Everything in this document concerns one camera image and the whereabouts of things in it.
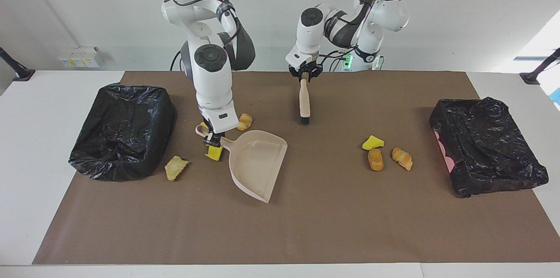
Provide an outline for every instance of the white wall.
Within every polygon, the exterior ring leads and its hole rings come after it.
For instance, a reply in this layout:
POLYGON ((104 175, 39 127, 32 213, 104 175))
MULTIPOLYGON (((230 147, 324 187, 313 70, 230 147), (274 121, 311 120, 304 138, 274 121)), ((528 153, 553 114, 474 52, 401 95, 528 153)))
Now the white wall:
MULTIPOLYGON (((168 69, 185 40, 160 14, 162 0, 0 0, 0 45, 38 69, 58 69, 62 46, 97 46, 105 69, 168 69)), ((286 69, 301 12, 320 2, 232 0, 256 45, 251 69, 286 69)), ((385 69, 492 70, 510 61, 559 6, 549 0, 408 0, 411 20, 387 33, 385 69)))
POLYGON ((560 47, 560 11, 548 21, 518 56, 548 57, 560 47))
POLYGON ((0 95, 10 86, 14 78, 14 71, 0 60, 0 95))

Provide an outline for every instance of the black clamp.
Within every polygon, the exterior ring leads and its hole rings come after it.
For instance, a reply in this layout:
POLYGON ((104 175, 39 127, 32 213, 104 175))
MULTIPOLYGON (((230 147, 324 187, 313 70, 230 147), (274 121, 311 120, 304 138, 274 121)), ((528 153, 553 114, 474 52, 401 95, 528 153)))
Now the black clamp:
POLYGON ((222 137, 225 137, 226 134, 225 133, 212 133, 211 135, 209 134, 208 136, 204 137, 204 144, 206 144, 207 146, 212 146, 212 147, 216 147, 219 148, 220 146, 222 146, 222 137))
POLYGON ((210 121, 206 120, 206 118, 202 118, 202 120, 204 121, 204 124, 206 124, 206 127, 208 127, 208 136, 204 137, 204 144, 206 144, 207 146, 212 146, 212 147, 216 147, 219 148, 220 146, 222 146, 222 137, 226 136, 225 132, 222 133, 215 133, 213 132, 213 128, 212 128, 212 124, 210 124, 210 121))
POLYGON ((316 78, 321 74, 322 65, 317 64, 317 61, 315 60, 308 64, 302 65, 298 71, 296 71, 296 68, 292 67, 291 65, 288 67, 288 70, 290 70, 292 77, 298 78, 299 81, 301 81, 304 73, 307 73, 308 82, 311 82, 312 78, 316 78))
POLYGON ((216 17, 218 18, 218 21, 222 22, 222 15, 229 10, 235 11, 235 7, 231 4, 231 2, 224 2, 220 4, 218 9, 216 9, 216 17))

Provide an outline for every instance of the black plastic bag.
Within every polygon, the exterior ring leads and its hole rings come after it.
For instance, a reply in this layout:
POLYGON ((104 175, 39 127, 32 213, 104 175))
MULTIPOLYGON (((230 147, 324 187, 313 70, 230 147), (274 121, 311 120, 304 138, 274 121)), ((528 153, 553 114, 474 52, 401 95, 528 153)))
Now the black plastic bag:
POLYGON ((430 125, 439 136, 454 190, 474 194, 523 190, 548 183, 502 101, 440 100, 430 125))
POLYGON ((150 176, 164 155, 176 118, 175 106, 164 88, 102 87, 68 162, 96 180, 150 176))

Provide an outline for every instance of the white table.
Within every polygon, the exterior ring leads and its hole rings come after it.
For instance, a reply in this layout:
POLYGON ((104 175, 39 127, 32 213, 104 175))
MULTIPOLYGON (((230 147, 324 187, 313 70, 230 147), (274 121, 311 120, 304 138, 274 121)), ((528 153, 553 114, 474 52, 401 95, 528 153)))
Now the white table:
MULTIPOLYGON (((37 71, 0 96, 0 277, 559 277, 554 264, 321 264, 251 266, 30 266, 74 176, 68 154, 97 90, 123 72, 37 71)), ((516 74, 468 73, 480 97, 510 111, 550 182, 535 193, 560 229, 560 113, 516 74)))

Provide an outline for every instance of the yellow sponge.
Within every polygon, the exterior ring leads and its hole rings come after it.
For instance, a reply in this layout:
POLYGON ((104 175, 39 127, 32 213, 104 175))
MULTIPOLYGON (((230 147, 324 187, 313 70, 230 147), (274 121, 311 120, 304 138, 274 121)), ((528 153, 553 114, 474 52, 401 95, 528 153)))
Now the yellow sponge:
POLYGON ((383 140, 376 136, 370 136, 370 138, 362 144, 362 149, 369 151, 373 148, 383 147, 384 145, 385 142, 383 140))
MULTIPOLYGON (((200 123, 202 126, 204 126, 204 128, 208 129, 208 126, 206 126, 206 124, 204 122, 200 123)), ((219 161, 220 157, 222 156, 222 151, 224 150, 224 147, 213 147, 213 146, 208 146, 208 154, 205 154, 207 157, 211 158, 214 161, 219 161)))

